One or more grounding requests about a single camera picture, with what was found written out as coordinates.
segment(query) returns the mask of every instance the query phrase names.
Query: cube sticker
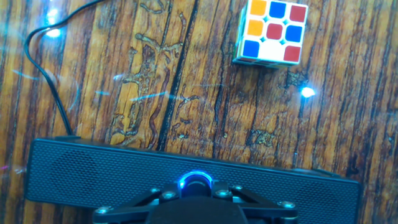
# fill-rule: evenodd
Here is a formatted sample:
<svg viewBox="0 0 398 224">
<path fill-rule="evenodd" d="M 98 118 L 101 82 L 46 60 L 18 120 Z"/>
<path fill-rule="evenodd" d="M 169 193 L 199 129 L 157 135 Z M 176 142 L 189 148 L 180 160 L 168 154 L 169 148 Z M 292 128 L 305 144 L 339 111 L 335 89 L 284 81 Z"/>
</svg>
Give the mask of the cube sticker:
<svg viewBox="0 0 398 224">
<path fill-rule="evenodd" d="M 298 65 L 307 16 L 308 6 L 303 4 L 248 0 L 240 15 L 233 62 L 273 68 Z"/>
<path fill-rule="evenodd" d="M 304 22 L 306 12 L 306 7 L 292 6 L 292 9 L 290 10 L 290 20 L 294 22 Z"/>
<path fill-rule="evenodd" d="M 266 14 L 267 2 L 263 0 L 253 0 L 250 8 L 250 15 L 263 16 Z"/>
<path fill-rule="evenodd" d="M 281 19 L 285 17 L 286 3 L 272 1 L 269 9 L 269 16 Z"/>
<path fill-rule="evenodd" d="M 247 57 L 258 57 L 259 56 L 260 44 L 255 41 L 245 40 L 243 55 Z"/>
<path fill-rule="evenodd" d="M 266 36 L 268 39 L 279 40 L 282 37 L 283 29 L 284 29 L 283 26 L 280 24 L 270 23 L 268 24 Z"/>
<path fill-rule="evenodd" d="M 248 24 L 248 35 L 254 35 L 260 37 L 262 35 L 262 28 L 264 23 L 262 21 L 249 20 Z"/>
<path fill-rule="evenodd" d="M 286 27 L 286 41 L 300 43 L 303 29 L 299 26 Z"/>
</svg>

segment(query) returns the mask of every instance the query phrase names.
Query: power cord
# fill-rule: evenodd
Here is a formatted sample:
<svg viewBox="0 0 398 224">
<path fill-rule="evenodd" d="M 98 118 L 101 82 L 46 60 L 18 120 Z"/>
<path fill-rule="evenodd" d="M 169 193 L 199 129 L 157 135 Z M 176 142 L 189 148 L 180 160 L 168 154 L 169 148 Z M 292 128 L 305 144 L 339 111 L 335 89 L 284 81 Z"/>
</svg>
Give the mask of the power cord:
<svg viewBox="0 0 398 224">
<path fill-rule="evenodd" d="M 93 6 L 93 5 L 95 5 L 95 4 L 99 3 L 99 2 L 102 2 L 102 1 L 105 1 L 105 0 L 96 0 L 96 1 L 93 1 L 93 2 L 90 2 L 90 3 L 87 3 L 87 4 L 85 4 L 84 6 L 82 6 L 82 7 L 78 8 L 78 9 L 76 9 L 75 11 L 73 11 L 73 12 L 72 12 L 68 17 L 66 17 L 64 20 L 62 20 L 62 21 L 60 21 L 60 22 L 58 22 L 58 23 L 56 23 L 56 24 L 52 24 L 52 25 L 49 25 L 49 26 L 43 26 L 43 27 L 37 28 L 36 30 L 33 30 L 33 31 L 27 36 L 26 41 L 25 41 L 25 44 L 24 44 L 24 50 L 25 50 L 26 57 L 30 60 L 30 62 L 32 62 L 32 64 L 33 64 L 37 69 L 39 69 L 39 71 L 43 74 L 44 78 L 46 79 L 47 83 L 49 84 L 49 87 L 50 87 L 50 89 L 51 89 L 52 96 L 54 97 L 55 103 L 57 104 L 58 109 L 59 109 L 59 111 L 60 111 L 60 113 L 61 113 L 61 117 L 62 117 L 62 120 L 63 120 L 63 123 L 64 123 L 64 125 L 65 125 L 65 128 L 66 128 L 66 130 L 67 130 L 68 135 L 73 135 L 73 131 L 72 131 L 72 128 L 70 127 L 70 122 L 69 122 L 69 119 L 68 119 L 68 116 L 67 116 L 67 112 L 65 111 L 65 108 L 64 108 L 63 105 L 62 105 L 62 101 L 61 101 L 61 99 L 60 99 L 60 97 L 59 97 L 59 95 L 58 95 L 58 93 L 57 93 L 57 89 L 56 89 L 54 83 L 52 82 L 50 76 L 49 76 L 48 73 L 47 73 L 37 62 L 35 62 L 35 60 L 32 59 L 32 57 L 30 56 L 30 53 L 29 53 L 29 45 L 30 45 L 30 42 L 31 42 L 33 36 L 34 36 L 35 34 L 37 34 L 38 32 L 41 32 L 41 31 L 47 30 L 47 29 L 51 29 L 51 28 L 54 28 L 54 27 L 62 26 L 62 25 L 64 25 L 64 24 L 66 24 L 66 23 L 69 21 L 69 19 L 71 19 L 71 18 L 72 18 L 74 15 L 76 15 L 78 12 L 84 10 L 84 9 L 87 8 L 87 7 L 90 7 L 90 6 Z"/>
</svg>

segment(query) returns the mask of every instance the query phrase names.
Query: speaker grille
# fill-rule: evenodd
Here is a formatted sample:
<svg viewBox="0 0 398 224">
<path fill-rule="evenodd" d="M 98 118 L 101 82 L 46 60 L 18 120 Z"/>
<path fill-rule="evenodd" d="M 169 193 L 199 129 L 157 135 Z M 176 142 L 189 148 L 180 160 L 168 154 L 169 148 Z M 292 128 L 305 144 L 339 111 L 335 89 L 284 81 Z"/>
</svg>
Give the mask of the speaker grille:
<svg viewBox="0 0 398 224">
<path fill-rule="evenodd" d="M 68 198 L 77 200 L 91 194 L 98 184 L 98 167 L 82 151 L 66 152 L 51 165 L 51 183 Z"/>
<path fill-rule="evenodd" d="M 49 140 L 32 145 L 26 197 L 79 207 L 117 206 L 192 170 L 241 184 L 275 203 L 295 202 L 300 223 L 356 222 L 361 190 L 352 181 Z"/>
</svg>

